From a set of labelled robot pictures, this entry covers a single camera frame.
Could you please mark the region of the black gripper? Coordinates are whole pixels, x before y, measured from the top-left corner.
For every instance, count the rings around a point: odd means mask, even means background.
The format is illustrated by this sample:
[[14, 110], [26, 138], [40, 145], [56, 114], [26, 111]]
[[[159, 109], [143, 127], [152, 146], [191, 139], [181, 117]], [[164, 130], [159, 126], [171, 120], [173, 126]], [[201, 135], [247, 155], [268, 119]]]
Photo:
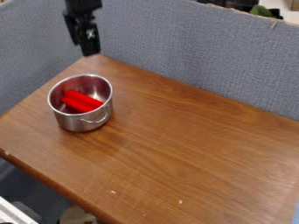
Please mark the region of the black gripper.
[[100, 52], [98, 29], [93, 23], [78, 28], [80, 21], [90, 20], [92, 13], [102, 7], [101, 0], [64, 0], [62, 17], [73, 45], [80, 44], [84, 56]]

